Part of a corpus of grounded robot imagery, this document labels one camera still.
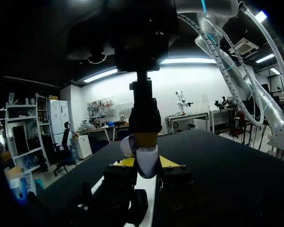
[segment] workbench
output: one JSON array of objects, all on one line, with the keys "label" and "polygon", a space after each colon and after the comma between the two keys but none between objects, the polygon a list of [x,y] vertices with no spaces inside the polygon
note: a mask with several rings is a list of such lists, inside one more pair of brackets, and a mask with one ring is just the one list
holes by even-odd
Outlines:
[{"label": "workbench", "polygon": [[89,129],[89,130],[84,130],[84,131],[78,131],[77,133],[79,135],[86,135],[88,133],[92,133],[92,132],[97,132],[97,131],[104,131],[105,132],[105,135],[106,135],[106,139],[107,141],[110,143],[110,139],[108,137],[108,133],[107,133],[107,129],[108,128],[113,128],[113,142],[115,141],[115,128],[126,128],[126,127],[129,127],[129,124],[123,124],[123,125],[118,125],[118,126],[103,126],[103,127],[100,127],[100,128],[97,128],[97,129]]},{"label": "workbench", "polygon": [[169,122],[169,132],[174,133],[174,124],[178,121],[184,121],[189,119],[201,119],[205,120],[206,130],[210,131],[210,124],[209,124],[209,115],[208,112],[202,112],[202,113],[187,113],[185,115],[174,115],[174,116],[168,116],[168,122]]},{"label": "workbench", "polygon": [[[186,164],[194,182],[217,193],[233,211],[244,211],[243,219],[259,215],[261,200],[265,199],[271,208],[284,200],[284,162],[261,151],[198,129],[160,136],[158,147],[165,158]],[[94,185],[108,164],[123,158],[119,142],[110,143],[51,184],[38,198],[51,211],[64,209],[81,195],[83,182]],[[161,226],[159,194],[157,185],[154,227]]]},{"label": "workbench", "polygon": [[221,109],[221,110],[211,110],[210,115],[211,115],[211,124],[212,124],[212,131],[214,134],[214,115],[217,113],[223,113],[223,112],[228,112],[228,111],[238,111],[238,108],[228,108],[228,109]]}]

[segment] cardboard box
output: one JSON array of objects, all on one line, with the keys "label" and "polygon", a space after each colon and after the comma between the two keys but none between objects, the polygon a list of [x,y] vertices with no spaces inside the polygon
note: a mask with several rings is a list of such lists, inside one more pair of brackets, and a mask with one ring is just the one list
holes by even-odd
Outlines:
[{"label": "cardboard box", "polygon": [[7,179],[10,179],[12,177],[12,175],[20,174],[20,173],[22,173],[21,169],[18,166],[15,166],[14,168],[7,171],[5,173],[5,176],[6,176]]},{"label": "cardboard box", "polygon": [[5,163],[8,162],[9,159],[11,159],[10,151],[6,151],[0,154],[1,160]]}]

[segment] white cable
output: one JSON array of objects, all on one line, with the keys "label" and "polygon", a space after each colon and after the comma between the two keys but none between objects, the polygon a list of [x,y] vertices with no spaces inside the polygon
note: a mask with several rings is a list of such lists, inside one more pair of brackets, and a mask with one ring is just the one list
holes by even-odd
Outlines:
[{"label": "white cable", "polygon": [[209,49],[211,55],[213,56],[214,60],[217,63],[217,66],[227,84],[227,87],[229,89],[229,91],[231,92],[233,98],[236,100],[238,106],[240,107],[241,111],[245,114],[245,116],[249,119],[249,121],[255,125],[255,126],[261,126],[263,124],[263,120],[264,117],[261,114],[261,119],[259,122],[257,122],[248,112],[248,110],[246,109],[242,99],[240,98],[235,86],[232,84],[230,78],[229,78],[229,74],[226,71],[221,58],[218,55],[217,52],[217,47],[215,45],[212,44],[212,42],[210,41],[210,39],[207,37],[207,35],[205,34],[205,32],[195,23],[193,22],[191,19],[187,18],[186,16],[182,15],[182,14],[178,14],[178,18],[180,18],[181,20],[185,21],[186,23],[188,23],[204,40],[207,48]]},{"label": "white cable", "polygon": [[[225,37],[226,41],[228,42],[228,44],[231,46],[231,48],[233,49],[235,55],[237,56],[237,58],[239,59],[240,64],[243,66],[244,71],[246,72],[252,86],[254,87],[252,93],[255,93],[256,99],[258,101],[258,105],[259,105],[259,109],[260,109],[260,121],[263,124],[264,121],[264,110],[263,110],[263,104],[262,104],[262,100],[260,98],[260,94],[257,90],[258,85],[256,84],[256,78],[251,76],[246,68],[246,65],[241,57],[241,55],[239,54],[239,52],[237,51],[237,49],[235,48],[234,44],[232,43],[231,39],[228,37],[228,35],[226,34],[226,32],[222,29],[221,30],[223,36]],[[253,114],[253,118],[255,118],[255,114],[256,114],[256,102],[255,102],[255,96],[253,95],[253,99],[254,99],[254,114]]]}]

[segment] office chair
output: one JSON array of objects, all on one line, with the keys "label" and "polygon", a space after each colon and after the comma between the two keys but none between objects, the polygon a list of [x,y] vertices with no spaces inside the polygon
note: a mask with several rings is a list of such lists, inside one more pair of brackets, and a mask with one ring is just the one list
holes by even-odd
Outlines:
[{"label": "office chair", "polygon": [[75,165],[77,166],[77,164],[75,163],[75,161],[72,159],[72,153],[70,152],[68,146],[67,146],[67,139],[68,139],[68,134],[70,132],[70,128],[69,128],[69,123],[66,122],[64,123],[64,134],[63,134],[63,138],[62,138],[62,147],[64,150],[60,150],[61,146],[57,146],[57,144],[55,143],[54,148],[56,149],[56,154],[57,154],[57,159],[59,161],[59,163],[57,164],[56,169],[53,171],[53,174],[55,176],[57,176],[57,171],[63,167],[65,169],[65,171],[68,173],[67,169],[65,166],[70,166],[70,165]]}]

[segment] yellow part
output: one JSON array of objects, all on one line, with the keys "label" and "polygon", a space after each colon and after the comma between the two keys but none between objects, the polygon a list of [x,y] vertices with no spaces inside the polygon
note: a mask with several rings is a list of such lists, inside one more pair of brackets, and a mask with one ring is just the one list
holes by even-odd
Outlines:
[{"label": "yellow part", "polygon": [[[174,163],[163,156],[160,156],[160,161],[161,161],[161,165],[163,168],[168,167],[168,166],[172,166],[172,167],[180,166],[177,163]],[[127,159],[123,159],[120,163],[117,163],[116,166],[133,167],[133,163],[134,163],[134,157],[129,157]]]},{"label": "yellow part", "polygon": [[117,163],[116,166],[129,166],[133,167],[134,157],[129,157],[127,159],[123,159],[120,163]]},{"label": "yellow part", "polygon": [[161,161],[161,165],[163,168],[168,167],[168,166],[172,166],[172,167],[180,166],[177,163],[174,163],[163,156],[160,156],[160,161]]}]

